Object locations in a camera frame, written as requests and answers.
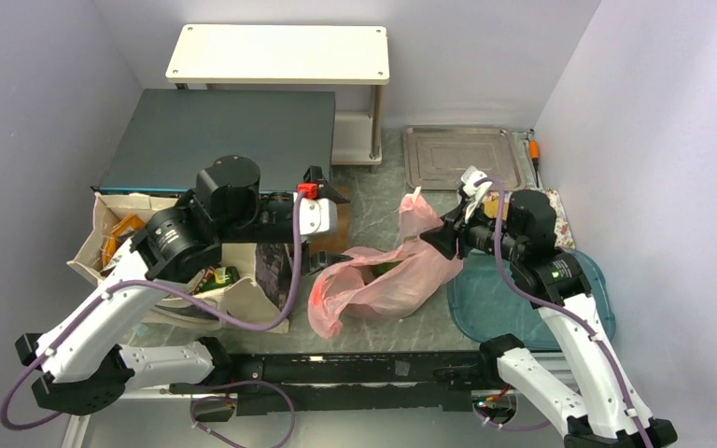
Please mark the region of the pink plastic grocery bag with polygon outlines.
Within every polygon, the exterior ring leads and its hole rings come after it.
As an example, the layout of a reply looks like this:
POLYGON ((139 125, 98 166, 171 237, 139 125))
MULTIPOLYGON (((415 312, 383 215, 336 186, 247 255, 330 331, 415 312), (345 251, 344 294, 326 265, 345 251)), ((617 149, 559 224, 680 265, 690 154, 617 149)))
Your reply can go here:
POLYGON ((307 301, 311 329, 330 339, 342 329, 342 315, 361 319, 401 319, 417 311, 442 285, 463 268, 461 259, 446 259, 419 234, 441 225, 441 220, 419 189, 403 196, 399 206, 402 244, 382 252, 365 246, 344 252, 353 259, 321 271, 307 301), (401 264, 381 277, 371 272, 374 264, 401 264))

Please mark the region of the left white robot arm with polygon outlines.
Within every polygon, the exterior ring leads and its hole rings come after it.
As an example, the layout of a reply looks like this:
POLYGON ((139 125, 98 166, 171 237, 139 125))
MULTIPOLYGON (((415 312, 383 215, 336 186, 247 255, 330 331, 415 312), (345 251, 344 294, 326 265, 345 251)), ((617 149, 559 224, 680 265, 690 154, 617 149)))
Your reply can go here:
POLYGON ((123 393, 155 385, 223 389, 232 362, 223 345, 203 337, 178 347, 120 344, 124 331, 162 299, 221 258, 226 244, 289 244, 291 286, 307 269, 305 238, 337 226, 344 195, 310 167, 291 192, 260 191, 260 168, 249 158, 222 157, 197 174, 195 186, 156 212, 125 245, 110 275, 55 328, 15 343, 22 377, 32 380, 38 407, 51 417, 89 415, 123 393))

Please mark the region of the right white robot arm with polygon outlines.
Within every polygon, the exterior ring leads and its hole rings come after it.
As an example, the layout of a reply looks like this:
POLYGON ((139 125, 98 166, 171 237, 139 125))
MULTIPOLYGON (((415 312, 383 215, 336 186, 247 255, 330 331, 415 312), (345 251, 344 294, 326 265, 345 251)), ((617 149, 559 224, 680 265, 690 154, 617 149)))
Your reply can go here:
POLYGON ((591 285, 579 261, 555 244, 548 196, 518 190, 489 218, 467 198, 421 239, 447 259, 476 249, 493 256, 508 287, 529 301, 555 336, 578 388, 544 368, 512 334, 480 345, 477 374, 489 387, 522 393, 566 447, 668 447, 673 424, 654 417, 608 343, 591 285))

